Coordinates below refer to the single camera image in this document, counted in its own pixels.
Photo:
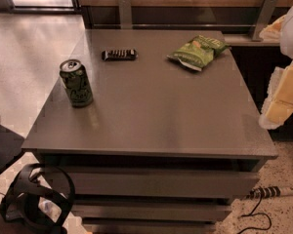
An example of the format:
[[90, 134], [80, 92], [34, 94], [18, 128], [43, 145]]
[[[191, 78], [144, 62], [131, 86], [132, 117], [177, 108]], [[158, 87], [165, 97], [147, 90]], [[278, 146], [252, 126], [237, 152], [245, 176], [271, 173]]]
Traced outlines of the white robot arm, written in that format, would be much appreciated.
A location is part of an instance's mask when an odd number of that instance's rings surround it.
[[293, 113], [293, 6], [269, 29], [279, 31], [280, 51], [292, 59], [285, 68], [276, 67], [272, 73], [264, 100], [259, 125], [274, 130], [282, 126]]

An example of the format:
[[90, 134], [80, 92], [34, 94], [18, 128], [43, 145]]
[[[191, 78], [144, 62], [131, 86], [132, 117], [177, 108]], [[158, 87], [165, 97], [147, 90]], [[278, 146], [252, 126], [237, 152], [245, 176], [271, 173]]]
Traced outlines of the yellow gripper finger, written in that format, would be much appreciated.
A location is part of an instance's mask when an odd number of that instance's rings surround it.
[[262, 40], [278, 40], [285, 16], [276, 19], [272, 24], [267, 25], [259, 34]]
[[285, 68], [276, 67], [264, 100], [259, 125], [274, 130], [282, 126], [293, 113], [293, 61]]

